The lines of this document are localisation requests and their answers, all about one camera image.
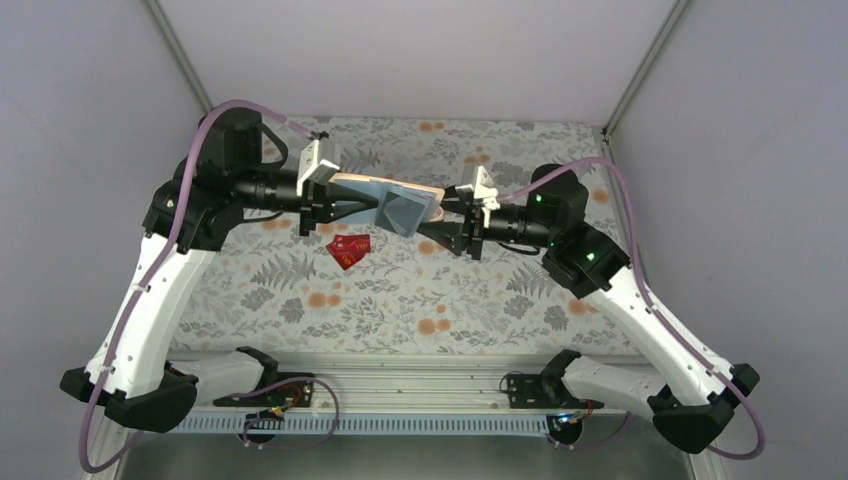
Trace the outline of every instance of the floral pattern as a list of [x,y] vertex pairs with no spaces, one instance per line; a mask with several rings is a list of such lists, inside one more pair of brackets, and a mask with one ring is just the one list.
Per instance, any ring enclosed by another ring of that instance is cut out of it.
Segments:
[[[588,125],[540,122],[302,117],[344,147],[342,170],[448,186],[483,164],[502,193],[539,165],[600,154]],[[307,140],[266,119],[295,168]],[[278,152],[265,140],[266,161]],[[578,171],[589,189],[587,221],[619,239],[606,177]],[[249,211],[248,217],[270,212]],[[325,245],[368,233],[372,252],[343,271]],[[541,257],[485,245],[481,261],[454,257],[429,239],[373,225],[319,225],[297,234],[284,215],[234,229],[191,295],[172,347],[242,345],[293,352],[534,354],[573,347],[637,353],[615,325],[548,278]]]

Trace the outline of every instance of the red packet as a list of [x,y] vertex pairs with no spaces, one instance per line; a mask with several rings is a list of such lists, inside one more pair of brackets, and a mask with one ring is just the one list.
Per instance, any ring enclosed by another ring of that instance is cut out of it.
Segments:
[[356,251],[363,255],[371,253],[371,235],[336,235],[333,238],[333,243],[340,248],[353,245]]
[[362,257],[365,256],[365,253],[357,253],[355,247],[339,247],[336,242],[327,245],[327,250],[333,258],[336,259],[336,262],[338,262],[339,266],[342,267],[342,270],[347,270],[354,266],[356,262],[362,260]]

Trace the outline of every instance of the gray wall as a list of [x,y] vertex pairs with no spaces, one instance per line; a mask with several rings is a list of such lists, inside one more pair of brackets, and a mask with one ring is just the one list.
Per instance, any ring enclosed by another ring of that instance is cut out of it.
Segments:
[[102,341],[200,116],[140,0],[0,14],[0,465],[79,478],[64,369]]
[[844,0],[695,1],[614,133],[651,284],[762,374],[770,444],[732,478],[848,466],[846,25]]

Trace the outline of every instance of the purple cable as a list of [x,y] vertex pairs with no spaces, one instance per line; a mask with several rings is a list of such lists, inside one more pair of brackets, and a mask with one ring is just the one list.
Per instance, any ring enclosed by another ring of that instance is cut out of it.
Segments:
[[594,450],[596,448],[605,447],[605,446],[609,445],[610,443],[618,440],[619,437],[624,435],[624,432],[627,431],[627,429],[630,427],[630,424],[632,424],[632,423],[633,423],[633,414],[630,413],[630,412],[627,412],[627,414],[624,415],[624,423],[622,423],[621,426],[618,427],[618,430],[616,430],[615,432],[613,432],[612,435],[601,440],[600,442],[590,443],[589,445],[563,445],[563,444],[559,443],[558,441],[556,441],[556,439],[554,439],[554,437],[552,437],[550,433],[546,435],[546,438],[548,439],[549,442],[554,444],[554,448],[565,448],[567,450],[576,450],[576,451]]
[[91,421],[94,418],[94,408],[97,406],[97,399],[100,398],[100,393],[103,391],[103,387],[106,385],[106,379],[109,376],[109,370],[112,368],[112,362],[115,360],[116,352],[118,351],[118,343],[121,341],[121,336],[124,334],[124,329],[127,326],[127,322],[129,321],[130,315],[132,314],[135,306],[138,304],[139,299],[141,298],[142,291],[147,287],[150,283],[150,280],[156,274],[156,271],[162,266],[165,262],[165,259],[168,258],[168,255],[171,253],[171,249],[173,249],[174,245],[177,243],[177,237],[180,234],[180,229],[183,225],[183,220],[185,219],[186,207],[188,205],[188,193],[191,190],[191,181],[194,178],[195,167],[197,166],[197,157],[200,155],[200,147],[203,146],[203,141],[206,139],[206,135],[209,133],[209,129],[212,128],[212,125],[227,110],[233,108],[249,108],[251,110],[255,110],[265,116],[271,117],[274,120],[286,125],[292,130],[300,133],[302,135],[309,136],[312,132],[300,125],[288,119],[285,115],[280,115],[279,113],[273,112],[268,108],[263,107],[262,105],[257,105],[253,102],[248,102],[246,100],[230,100],[227,102],[218,105],[213,108],[212,111],[206,115],[206,118],[203,119],[200,126],[197,128],[197,133],[194,135],[194,140],[191,142],[191,148],[188,153],[188,160],[186,161],[185,172],[183,173],[182,183],[180,184],[180,196],[177,200],[177,208],[174,212],[174,222],[171,225],[171,231],[168,234],[168,241],[165,243],[165,246],[162,248],[162,251],[159,252],[159,255],[150,265],[150,268],[147,269],[147,272],[141,277],[141,281],[139,281],[139,288],[135,290],[130,298],[127,300],[127,304],[124,307],[123,311],[121,311],[121,315],[118,318],[118,323],[115,325],[115,332],[112,334],[112,339],[109,342],[109,346],[106,349],[106,357],[103,359],[103,366],[100,370],[100,375],[97,377],[97,381],[94,384],[94,390],[91,392],[91,396],[88,399],[88,404],[85,408],[85,415],[82,420],[82,428],[80,429],[80,437],[77,445],[77,454],[79,456],[80,465],[82,469],[87,473],[99,473],[103,470],[106,470],[110,466],[112,466],[115,462],[121,459],[121,457],[132,448],[133,445],[138,441],[139,436],[141,436],[141,431],[136,432],[130,437],[123,447],[112,456],[109,460],[106,460],[103,464],[94,466],[91,464],[88,458],[88,436],[91,432]]
[[330,396],[333,397],[333,405],[335,406],[336,414],[333,417],[333,424],[330,425],[330,430],[328,430],[327,433],[324,434],[324,436],[321,437],[320,440],[318,440],[315,443],[309,444],[309,445],[265,445],[265,444],[260,444],[260,443],[256,443],[256,442],[251,442],[250,440],[247,439],[247,431],[250,430],[251,427],[253,427],[257,423],[261,423],[261,422],[265,422],[265,421],[269,420],[267,418],[254,418],[253,420],[247,422],[247,424],[244,426],[244,431],[241,434],[241,439],[242,439],[242,441],[244,441],[245,446],[247,446],[248,444],[249,445],[256,445],[257,447],[259,447],[262,450],[304,451],[304,450],[311,450],[313,448],[316,448],[316,447],[323,445],[324,442],[326,442],[327,440],[330,439],[330,437],[333,436],[333,433],[335,433],[336,429],[339,427],[339,417],[341,416],[341,411],[339,409],[339,397],[336,396],[336,392],[334,392],[333,389],[330,388],[330,386],[327,385],[327,383],[324,382],[323,380],[313,378],[313,377],[292,377],[292,378],[287,378],[285,380],[281,380],[281,381],[279,381],[279,382],[277,382],[273,385],[269,385],[265,388],[256,390],[255,392],[248,392],[248,393],[240,393],[238,395],[231,395],[230,398],[256,397],[258,395],[268,393],[272,390],[276,390],[276,389],[278,389],[278,388],[280,388],[284,385],[288,385],[288,384],[294,383],[294,382],[315,382],[318,385],[321,385],[322,387],[324,387],[327,390],[327,393],[329,393]]
[[754,423],[754,428],[757,430],[757,445],[750,452],[731,453],[721,450],[718,447],[714,447],[712,445],[708,446],[707,448],[710,451],[721,455],[722,457],[730,458],[733,460],[750,460],[758,457],[761,453],[763,453],[763,450],[766,448],[766,436],[765,429],[763,428],[763,422],[760,419],[759,414],[757,414],[756,409],[754,409],[754,405],[748,400],[748,397],[746,397],[739,390],[739,388],[734,385],[733,382],[731,382],[723,373],[715,371],[715,365],[710,363],[710,361],[704,355],[702,355],[697,348],[695,348],[691,343],[689,343],[686,338],[683,337],[683,335],[681,335],[680,332],[678,332],[677,329],[674,328],[674,325],[672,325],[671,322],[668,321],[665,315],[663,315],[663,313],[655,307],[654,301],[650,293],[648,292],[648,285],[645,280],[645,272],[642,268],[642,260],[639,257],[639,245],[636,241],[636,217],[633,215],[630,190],[627,188],[627,184],[624,181],[624,174],[622,174],[618,166],[612,163],[612,161],[610,161],[609,159],[603,157],[582,158],[580,160],[576,160],[574,162],[557,168],[556,170],[545,175],[539,180],[536,180],[530,185],[521,188],[509,195],[501,195],[497,198],[497,200],[498,202],[508,202],[515,198],[521,197],[535,190],[539,186],[550,182],[557,176],[569,170],[591,165],[593,163],[599,163],[607,167],[615,175],[615,179],[618,182],[618,185],[621,187],[621,193],[624,197],[624,209],[627,213],[627,227],[628,231],[630,232],[630,256],[632,257],[633,261],[633,274],[636,277],[636,286],[638,287],[639,293],[642,295],[642,298],[645,300],[645,304],[652,310],[654,315],[657,317],[657,320],[660,321],[660,324],[662,324],[662,326],[666,330],[668,330],[668,333],[670,333],[671,336],[673,336],[674,339],[677,340],[683,346],[683,348],[686,349],[687,352],[689,352],[693,357],[695,357],[695,359],[698,360],[701,365],[703,365],[707,370],[713,372],[716,378],[718,378],[719,381],[721,381],[721,383],[723,383],[725,387],[727,387],[731,392],[733,392],[733,395],[735,395],[736,398],[739,399],[739,402],[745,408],[745,411],[748,412],[748,415],[751,417],[751,421]]

